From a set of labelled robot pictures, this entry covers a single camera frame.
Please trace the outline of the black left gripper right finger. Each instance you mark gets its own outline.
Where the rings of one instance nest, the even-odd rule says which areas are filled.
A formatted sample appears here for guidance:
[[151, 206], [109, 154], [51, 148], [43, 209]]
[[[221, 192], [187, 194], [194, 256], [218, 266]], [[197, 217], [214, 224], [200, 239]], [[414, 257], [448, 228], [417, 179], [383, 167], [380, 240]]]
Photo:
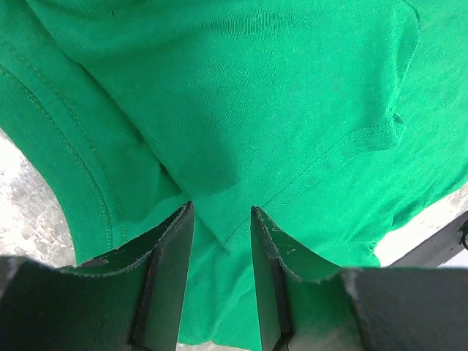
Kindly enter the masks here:
[[260, 207], [251, 243], [263, 350], [465, 350], [462, 214], [386, 268], [343, 268], [300, 244]]

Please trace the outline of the green t shirt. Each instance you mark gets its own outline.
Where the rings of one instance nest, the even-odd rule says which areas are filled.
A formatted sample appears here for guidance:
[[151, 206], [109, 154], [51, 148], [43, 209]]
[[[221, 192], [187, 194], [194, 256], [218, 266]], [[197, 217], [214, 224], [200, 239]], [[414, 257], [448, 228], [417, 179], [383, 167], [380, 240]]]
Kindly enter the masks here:
[[258, 350], [252, 206], [377, 266], [467, 182], [467, 3], [3, 1], [1, 128], [78, 262], [192, 201], [178, 338]]

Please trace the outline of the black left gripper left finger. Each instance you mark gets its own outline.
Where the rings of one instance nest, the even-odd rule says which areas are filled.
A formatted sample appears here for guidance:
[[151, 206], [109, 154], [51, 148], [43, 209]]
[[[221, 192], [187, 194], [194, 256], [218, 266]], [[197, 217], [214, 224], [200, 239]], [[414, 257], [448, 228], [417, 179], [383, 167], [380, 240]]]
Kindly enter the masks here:
[[82, 265], [1, 258], [3, 350], [174, 350], [194, 208]]

